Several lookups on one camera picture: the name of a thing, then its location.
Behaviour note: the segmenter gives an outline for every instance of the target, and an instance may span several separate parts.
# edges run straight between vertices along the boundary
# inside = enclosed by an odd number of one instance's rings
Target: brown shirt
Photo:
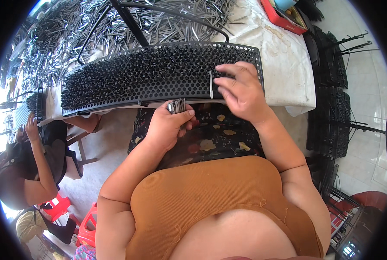
[[[11,209],[22,210],[30,205],[24,195],[24,180],[38,180],[39,175],[30,143],[24,143],[26,161],[8,166],[0,173],[0,200]],[[64,174],[65,144],[57,139],[51,146],[45,145],[45,159],[56,184]]]
[[[234,209],[268,216],[287,235],[297,255],[323,257],[311,219],[287,201],[279,172],[258,156],[157,171],[135,188],[131,208],[136,231],[126,247],[128,260],[168,259],[195,223]]]

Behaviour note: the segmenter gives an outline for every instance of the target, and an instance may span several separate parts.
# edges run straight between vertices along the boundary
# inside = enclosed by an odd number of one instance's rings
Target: perforated metal sheet
[[[28,122],[31,111],[35,112],[38,123],[46,119],[46,92],[44,89],[39,88],[35,90],[34,93],[13,111],[13,133],[22,124],[25,125]]]
[[[175,98],[210,99],[215,70],[224,63],[252,63],[263,84],[259,49],[222,42],[157,44],[93,61],[66,76],[62,85],[62,114],[96,112],[129,105],[148,105]],[[213,84],[214,99],[223,99]]]

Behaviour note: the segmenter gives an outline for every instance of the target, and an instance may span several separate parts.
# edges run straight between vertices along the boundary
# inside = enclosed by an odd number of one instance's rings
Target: red plastic stool
[[[97,203],[93,202],[92,207],[85,216],[84,220],[82,221],[82,225],[80,225],[80,231],[78,232],[78,241],[79,242],[85,242],[88,245],[95,247],[95,227],[97,227],[97,221],[94,219],[94,215],[97,214]],[[92,222],[94,228],[91,228],[92,230],[88,229],[88,223]]]
[[[43,209],[47,214],[51,216],[50,221],[54,222],[57,219],[59,219],[60,216],[66,214],[68,211],[68,207],[71,206],[71,201],[68,197],[62,198],[61,195],[56,195],[56,199],[58,201],[57,204],[53,200],[48,201],[49,204],[52,206],[51,209]]]

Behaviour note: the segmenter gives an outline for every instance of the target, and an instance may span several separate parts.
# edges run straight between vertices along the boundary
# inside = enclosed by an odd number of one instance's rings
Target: bundle of metal pins
[[[228,33],[236,0],[140,0],[146,5],[180,10],[180,13],[203,19]],[[23,88],[56,86],[67,68],[76,64],[85,38],[108,0],[63,0],[52,6],[29,30],[30,40],[25,52]],[[190,20],[147,9],[129,8],[150,45],[179,41],[208,41],[217,31]],[[132,32],[113,8],[97,26],[85,47],[82,58],[88,60],[96,51],[103,56],[140,47]]]
[[[186,103],[185,99],[176,99],[170,103],[168,103],[168,110],[173,114],[182,113],[186,111]],[[181,125],[179,129],[184,129],[185,125]]]

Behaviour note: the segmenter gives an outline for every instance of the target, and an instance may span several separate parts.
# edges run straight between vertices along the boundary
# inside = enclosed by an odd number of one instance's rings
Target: white tablecloth
[[[272,24],[259,0],[237,0],[231,20],[245,24],[231,24],[231,43],[259,48],[264,77],[267,104],[285,106],[292,116],[310,111],[316,107],[315,83],[311,60],[303,36],[289,32]],[[224,42],[222,34],[213,41]],[[47,91],[46,116],[41,124],[62,119],[61,87],[51,87]]]

